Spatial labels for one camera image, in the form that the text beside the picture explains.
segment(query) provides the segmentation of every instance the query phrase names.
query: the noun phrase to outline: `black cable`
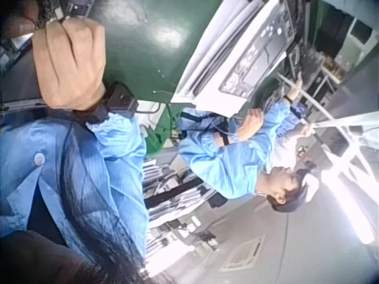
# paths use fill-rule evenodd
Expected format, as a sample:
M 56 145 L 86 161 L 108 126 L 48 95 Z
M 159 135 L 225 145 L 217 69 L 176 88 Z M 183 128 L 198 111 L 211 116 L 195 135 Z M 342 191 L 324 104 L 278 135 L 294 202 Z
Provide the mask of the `black cable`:
M 157 109 L 154 111 L 136 111 L 136 113 L 137 114 L 156 114 L 160 110 L 160 105 L 161 103 L 159 103 Z
M 285 249 L 287 247 L 289 217 L 290 217 L 290 215 L 289 215 L 289 213 L 287 213 L 286 214 L 286 221 L 285 221 L 285 229 L 284 229 L 284 240 L 283 240 L 282 254 L 280 256 L 279 268 L 278 268 L 277 276 L 276 276 L 275 282 L 274 282 L 275 284 L 278 283 L 280 273 L 282 272 L 284 254 L 285 254 Z

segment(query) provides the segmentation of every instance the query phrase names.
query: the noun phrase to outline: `cable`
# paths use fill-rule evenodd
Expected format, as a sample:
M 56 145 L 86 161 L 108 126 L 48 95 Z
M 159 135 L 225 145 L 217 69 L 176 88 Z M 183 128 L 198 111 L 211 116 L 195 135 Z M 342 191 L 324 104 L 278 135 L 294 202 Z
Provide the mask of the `cable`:
M 174 87 L 178 86 L 178 84 L 173 83 L 173 82 L 171 82 L 169 79 L 167 79 L 167 78 L 166 78 L 166 75 L 162 74 L 162 71 L 161 71 L 160 69 L 158 69 L 157 72 L 159 73 L 159 76 L 160 76 L 164 81 L 166 81 L 167 83 L 169 83 L 171 86 L 174 86 Z
M 275 284 L 278 283 L 280 273 L 282 272 L 282 266 L 283 266 L 283 260 L 284 260 L 284 254 L 285 254 L 285 249 L 287 247 L 287 237 L 288 237 L 288 225 L 289 225 L 289 219 L 290 215 L 289 213 L 286 214 L 286 220 L 285 220 L 285 229 L 284 229 L 284 240 L 283 240 L 283 247 L 282 247 L 282 254 L 280 256 L 280 261 L 279 261 L 279 268 L 277 272 L 277 276 L 275 278 Z
M 154 111 L 136 111 L 137 114 L 156 114 L 159 110 L 160 110 L 160 105 L 161 103 L 159 103 L 158 107 L 156 110 Z

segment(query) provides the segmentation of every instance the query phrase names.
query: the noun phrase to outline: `wristwatch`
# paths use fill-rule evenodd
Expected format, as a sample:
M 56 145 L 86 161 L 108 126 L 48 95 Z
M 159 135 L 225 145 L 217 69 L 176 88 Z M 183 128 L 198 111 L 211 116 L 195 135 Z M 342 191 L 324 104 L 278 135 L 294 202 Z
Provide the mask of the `wristwatch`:
M 286 99 L 286 100 L 290 103 L 290 105 L 292 105 L 293 102 L 294 102 L 294 101 L 293 101 L 292 99 L 290 99 L 290 97 L 287 96 L 287 95 L 284 95 L 283 98 Z
M 129 88 L 120 82 L 113 83 L 98 105 L 87 111 L 73 111 L 74 116 L 83 122 L 99 124 L 108 118 L 109 112 L 121 114 L 131 118 L 138 107 L 138 102 L 131 94 Z

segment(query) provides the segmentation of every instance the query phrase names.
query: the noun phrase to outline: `green floor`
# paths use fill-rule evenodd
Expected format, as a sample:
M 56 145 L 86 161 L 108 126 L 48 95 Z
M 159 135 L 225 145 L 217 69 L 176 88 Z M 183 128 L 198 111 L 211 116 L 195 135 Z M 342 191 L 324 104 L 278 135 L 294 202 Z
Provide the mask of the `green floor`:
M 176 84 L 222 0 L 98 0 L 90 17 L 105 27 L 105 82 L 125 83 L 137 99 L 169 103 Z M 181 111 L 172 106 L 172 116 Z M 170 137 L 167 109 L 153 131 L 147 152 Z

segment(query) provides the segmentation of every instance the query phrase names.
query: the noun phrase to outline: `button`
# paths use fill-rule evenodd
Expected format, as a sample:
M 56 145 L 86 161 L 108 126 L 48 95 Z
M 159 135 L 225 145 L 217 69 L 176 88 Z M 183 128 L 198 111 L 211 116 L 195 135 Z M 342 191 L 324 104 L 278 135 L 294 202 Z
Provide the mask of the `button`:
M 44 156 L 44 154 L 42 154 L 42 153 L 37 153 L 37 154 L 34 156 L 34 163 L 35 163 L 37 166 L 42 166 L 43 164 L 45 164 L 45 156 Z

